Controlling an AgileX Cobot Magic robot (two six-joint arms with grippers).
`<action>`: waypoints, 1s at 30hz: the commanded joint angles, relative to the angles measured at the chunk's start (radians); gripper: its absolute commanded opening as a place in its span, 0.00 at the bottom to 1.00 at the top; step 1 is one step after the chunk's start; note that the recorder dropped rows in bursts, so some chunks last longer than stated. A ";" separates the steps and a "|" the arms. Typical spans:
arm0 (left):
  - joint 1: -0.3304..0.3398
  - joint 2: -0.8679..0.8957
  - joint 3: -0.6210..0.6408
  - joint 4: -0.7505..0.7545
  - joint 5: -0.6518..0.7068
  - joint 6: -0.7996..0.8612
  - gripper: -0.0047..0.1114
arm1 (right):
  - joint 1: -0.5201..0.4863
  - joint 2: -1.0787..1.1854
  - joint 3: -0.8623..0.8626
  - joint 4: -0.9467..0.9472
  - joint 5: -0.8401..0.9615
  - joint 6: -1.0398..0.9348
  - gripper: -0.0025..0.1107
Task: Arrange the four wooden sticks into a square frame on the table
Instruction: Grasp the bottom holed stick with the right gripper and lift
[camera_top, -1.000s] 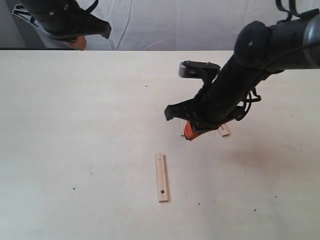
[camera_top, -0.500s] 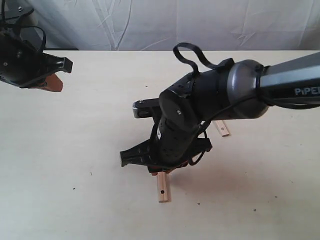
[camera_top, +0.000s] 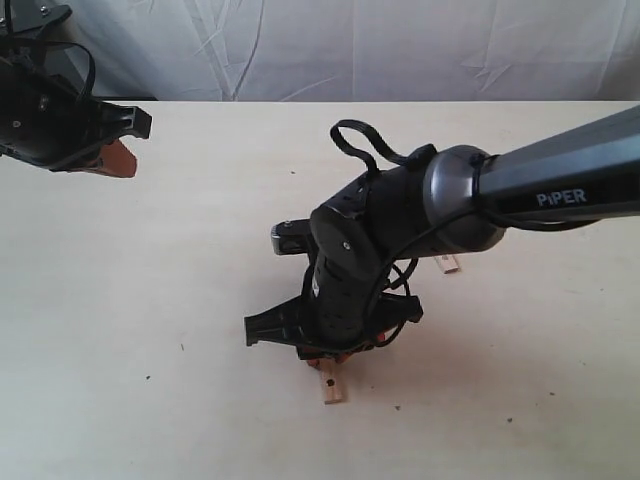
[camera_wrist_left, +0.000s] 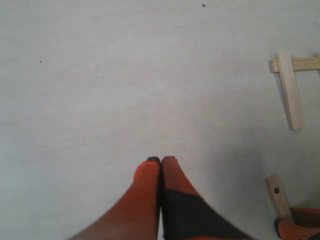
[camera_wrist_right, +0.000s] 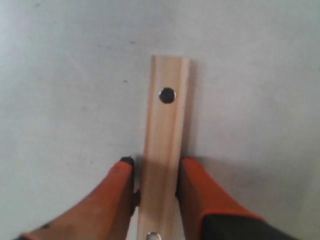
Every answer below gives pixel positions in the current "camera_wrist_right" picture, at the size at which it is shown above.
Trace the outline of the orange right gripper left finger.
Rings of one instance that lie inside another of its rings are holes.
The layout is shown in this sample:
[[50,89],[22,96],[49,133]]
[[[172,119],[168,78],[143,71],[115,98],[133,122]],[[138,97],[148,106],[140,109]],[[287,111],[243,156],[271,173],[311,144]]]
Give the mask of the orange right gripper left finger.
[[127,156],[75,206],[18,239],[124,240],[134,211],[134,160]]

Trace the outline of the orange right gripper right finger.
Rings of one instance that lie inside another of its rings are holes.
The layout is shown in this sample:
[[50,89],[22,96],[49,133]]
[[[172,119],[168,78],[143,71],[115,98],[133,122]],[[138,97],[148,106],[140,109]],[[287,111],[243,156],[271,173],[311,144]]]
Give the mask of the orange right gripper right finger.
[[187,240],[292,240],[234,200],[194,157],[180,161],[176,196]]

